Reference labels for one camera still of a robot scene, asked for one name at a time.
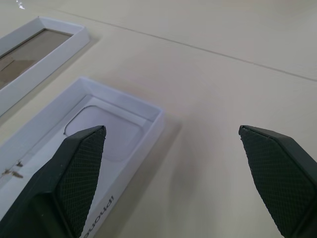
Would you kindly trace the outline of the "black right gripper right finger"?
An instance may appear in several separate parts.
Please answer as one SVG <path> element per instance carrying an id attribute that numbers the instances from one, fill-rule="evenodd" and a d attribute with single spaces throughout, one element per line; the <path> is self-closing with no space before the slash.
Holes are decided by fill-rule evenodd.
<path id="1" fill-rule="evenodd" d="M 317 162 L 291 137 L 242 125 L 255 187 L 284 238 L 317 238 Z"/>

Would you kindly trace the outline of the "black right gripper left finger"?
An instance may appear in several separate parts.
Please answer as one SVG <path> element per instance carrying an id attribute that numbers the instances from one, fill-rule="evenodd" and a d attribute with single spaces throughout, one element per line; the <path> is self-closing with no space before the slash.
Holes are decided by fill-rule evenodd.
<path id="1" fill-rule="evenodd" d="M 0 238 L 79 238 L 95 195 L 106 128 L 65 138 L 0 220 Z"/>

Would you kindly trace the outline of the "white phone box lid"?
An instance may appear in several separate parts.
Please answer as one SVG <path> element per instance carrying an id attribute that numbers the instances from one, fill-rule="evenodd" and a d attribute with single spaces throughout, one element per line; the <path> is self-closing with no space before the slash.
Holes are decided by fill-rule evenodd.
<path id="1" fill-rule="evenodd" d="M 94 238 L 158 140 L 163 110 L 88 78 L 78 78 L 0 146 L 0 220 L 63 140 L 103 125 L 106 138 L 95 195 L 82 234 Z"/>

